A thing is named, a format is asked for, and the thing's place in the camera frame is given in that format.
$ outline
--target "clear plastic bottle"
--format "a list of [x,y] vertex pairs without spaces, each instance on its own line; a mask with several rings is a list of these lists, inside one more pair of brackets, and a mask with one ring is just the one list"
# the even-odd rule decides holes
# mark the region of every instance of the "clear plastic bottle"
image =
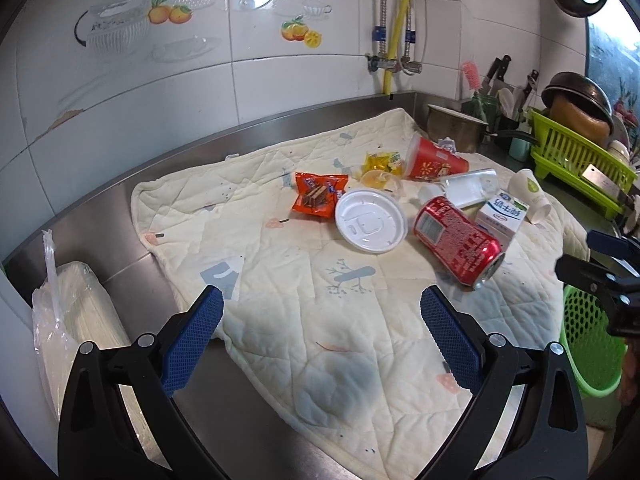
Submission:
[[494,168],[440,177],[418,191],[418,199],[426,203],[445,196],[457,208],[469,207],[489,200],[498,192],[498,175]]

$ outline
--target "red paper cup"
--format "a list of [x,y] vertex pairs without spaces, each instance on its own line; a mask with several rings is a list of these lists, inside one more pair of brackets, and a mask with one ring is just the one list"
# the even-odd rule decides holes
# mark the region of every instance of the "red paper cup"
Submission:
[[406,152],[405,178],[434,180],[448,174],[467,171],[469,171],[467,160],[438,147],[420,134],[414,134]]

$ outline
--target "pot handle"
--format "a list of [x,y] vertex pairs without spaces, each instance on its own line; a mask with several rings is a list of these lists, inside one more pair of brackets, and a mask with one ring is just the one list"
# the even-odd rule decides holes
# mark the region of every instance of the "pot handle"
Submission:
[[514,139],[526,140],[527,142],[530,142],[534,146],[540,145],[536,137],[534,137],[531,134],[528,134],[527,132],[521,132],[520,130],[500,130],[494,134],[489,134],[489,136],[490,137],[513,137]]
[[86,16],[86,14],[87,14],[88,12],[89,12],[88,10],[86,10],[85,12],[83,12],[83,13],[80,15],[80,17],[78,18],[78,20],[76,21],[76,24],[75,24],[75,26],[74,26],[74,37],[76,38],[76,41],[77,41],[78,43],[80,43],[82,46],[86,46],[86,41],[85,41],[85,40],[81,40],[80,38],[78,38],[78,25],[79,25],[79,23],[80,23],[80,20],[82,20],[82,19]]

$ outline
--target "red soda can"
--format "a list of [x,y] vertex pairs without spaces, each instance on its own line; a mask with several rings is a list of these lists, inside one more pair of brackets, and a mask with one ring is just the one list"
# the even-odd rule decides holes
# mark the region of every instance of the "red soda can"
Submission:
[[404,177],[434,180],[448,174],[466,173],[469,162],[415,134],[406,150]]
[[460,283],[473,288],[488,280],[504,260],[500,242],[443,196],[422,207],[414,234]]

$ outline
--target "pink bottle brush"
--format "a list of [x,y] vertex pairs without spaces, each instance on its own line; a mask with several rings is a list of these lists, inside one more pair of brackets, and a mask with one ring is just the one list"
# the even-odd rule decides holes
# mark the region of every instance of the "pink bottle brush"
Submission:
[[486,122],[486,115],[484,113],[484,108],[482,108],[482,100],[480,99],[480,95],[478,94],[478,90],[482,88],[482,79],[480,78],[480,74],[478,72],[478,66],[473,61],[465,61],[460,66],[460,69],[466,77],[466,82],[469,83],[469,88],[474,91],[472,100],[476,103],[476,106],[478,106],[480,119]]

